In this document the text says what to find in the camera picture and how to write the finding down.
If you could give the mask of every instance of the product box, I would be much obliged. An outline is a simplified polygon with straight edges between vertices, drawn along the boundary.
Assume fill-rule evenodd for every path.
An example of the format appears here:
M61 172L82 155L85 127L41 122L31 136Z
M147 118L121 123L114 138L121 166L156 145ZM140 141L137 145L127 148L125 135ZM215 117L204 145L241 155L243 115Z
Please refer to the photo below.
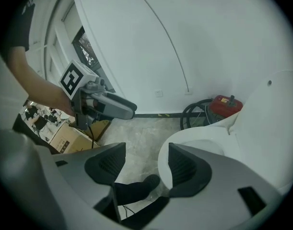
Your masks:
M102 121L96 121L94 124L92 124L90 126L93 135L94 135L94 140L98 141L102 135L104 134L104 132L106 131L106 129L109 127L110 125L110 121L108 120L102 120ZM83 131L90 139L92 139L92 134L90 132L89 129L84 130Z
M92 140L75 128L64 123L52 138L50 145L60 153L73 153L92 148ZM94 149L100 147L94 142Z

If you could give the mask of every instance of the white curved panel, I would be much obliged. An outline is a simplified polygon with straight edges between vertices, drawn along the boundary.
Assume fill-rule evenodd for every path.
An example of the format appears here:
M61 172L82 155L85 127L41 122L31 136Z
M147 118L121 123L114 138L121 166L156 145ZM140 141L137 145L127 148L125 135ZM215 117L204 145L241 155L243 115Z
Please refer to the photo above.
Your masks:
M272 0L147 0L193 91L245 102L271 73L293 69L293 32Z
M224 127L194 127L178 131L164 142L158 156L159 175L168 189L173 187L172 173L168 162L170 142L190 145L241 161L237 140L234 135L230 136Z
M275 73L261 82L232 133L244 164L278 189L293 182L293 71Z

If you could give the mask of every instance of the white wall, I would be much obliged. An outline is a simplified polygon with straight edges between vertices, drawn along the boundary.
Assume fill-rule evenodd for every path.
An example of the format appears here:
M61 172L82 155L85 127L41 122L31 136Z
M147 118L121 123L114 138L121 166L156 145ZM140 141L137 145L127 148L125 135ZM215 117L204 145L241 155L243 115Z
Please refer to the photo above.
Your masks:
M116 91L137 113L181 112L218 94L245 102L266 76L293 69L293 34L270 0L75 0ZM161 89L164 96L156 98Z

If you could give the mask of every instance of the window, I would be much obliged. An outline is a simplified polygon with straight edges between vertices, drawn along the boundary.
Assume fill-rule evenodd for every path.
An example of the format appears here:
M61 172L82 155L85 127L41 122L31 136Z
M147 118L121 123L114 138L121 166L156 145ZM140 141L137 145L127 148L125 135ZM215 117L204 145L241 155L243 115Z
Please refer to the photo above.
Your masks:
M78 54L80 61L89 67L93 72L105 80L106 90L115 93L108 77L106 76L102 66L100 65L89 39L82 27L73 40L74 48Z

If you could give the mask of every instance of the concrete floor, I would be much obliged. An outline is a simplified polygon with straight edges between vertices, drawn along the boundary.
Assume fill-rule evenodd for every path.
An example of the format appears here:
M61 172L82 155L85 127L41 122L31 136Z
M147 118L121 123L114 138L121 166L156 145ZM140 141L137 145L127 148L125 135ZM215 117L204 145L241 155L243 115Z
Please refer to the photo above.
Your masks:
M199 120L190 122L192 126L200 124ZM157 161L160 148L171 135L178 131L180 131L179 118L114 119L99 140L99 144L126 142L126 162L116 182L129 184L141 182L150 174L159 175ZM145 200L126 206L136 213L159 196L167 196L167 194L168 189L160 182ZM126 218L123 206L119 206L118 209L121 219ZM132 215L129 210L127 212L128 216Z

